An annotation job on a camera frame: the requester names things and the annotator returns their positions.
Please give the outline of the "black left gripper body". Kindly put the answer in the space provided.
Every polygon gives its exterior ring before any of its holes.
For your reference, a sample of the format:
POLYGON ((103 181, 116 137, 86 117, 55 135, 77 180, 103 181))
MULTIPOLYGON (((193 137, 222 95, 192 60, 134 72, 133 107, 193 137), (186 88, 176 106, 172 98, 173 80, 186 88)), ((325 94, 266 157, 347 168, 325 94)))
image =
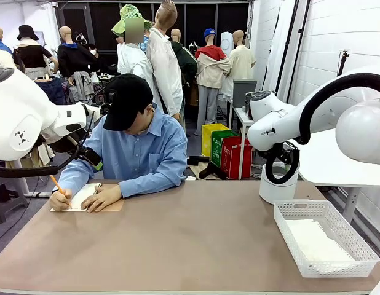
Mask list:
POLYGON ((60 138, 58 135, 48 137, 48 133, 41 133, 39 135, 39 142, 44 143, 52 148, 53 151, 59 153, 74 152, 77 146, 81 146, 82 141, 86 135, 86 130, 81 128, 60 138))

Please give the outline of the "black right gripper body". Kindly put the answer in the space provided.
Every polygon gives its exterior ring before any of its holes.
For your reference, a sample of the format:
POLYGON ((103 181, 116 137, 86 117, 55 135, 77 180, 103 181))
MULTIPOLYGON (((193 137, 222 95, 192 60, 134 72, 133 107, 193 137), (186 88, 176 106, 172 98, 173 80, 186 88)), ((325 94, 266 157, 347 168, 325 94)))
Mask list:
POLYGON ((283 143, 278 159, 284 164, 285 168, 290 168, 294 159, 294 150, 297 147, 293 143, 283 143))

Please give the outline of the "person's left hand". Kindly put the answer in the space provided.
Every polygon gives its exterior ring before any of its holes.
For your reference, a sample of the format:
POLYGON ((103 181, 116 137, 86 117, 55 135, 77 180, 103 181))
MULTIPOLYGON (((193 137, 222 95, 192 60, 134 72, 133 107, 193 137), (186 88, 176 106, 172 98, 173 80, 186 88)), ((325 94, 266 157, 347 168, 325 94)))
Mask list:
POLYGON ((81 203, 81 209, 86 212, 99 212, 122 198, 122 192, 118 184, 113 187, 95 186, 96 194, 87 197, 81 203))

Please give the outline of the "person's right hand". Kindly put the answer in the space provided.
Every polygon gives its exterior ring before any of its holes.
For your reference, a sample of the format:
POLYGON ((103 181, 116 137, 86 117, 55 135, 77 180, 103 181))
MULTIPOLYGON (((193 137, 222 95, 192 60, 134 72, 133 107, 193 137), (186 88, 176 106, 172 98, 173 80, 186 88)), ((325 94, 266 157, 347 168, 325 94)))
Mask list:
POLYGON ((72 196, 70 189, 57 190, 50 196, 49 205, 55 211, 70 209, 72 196))

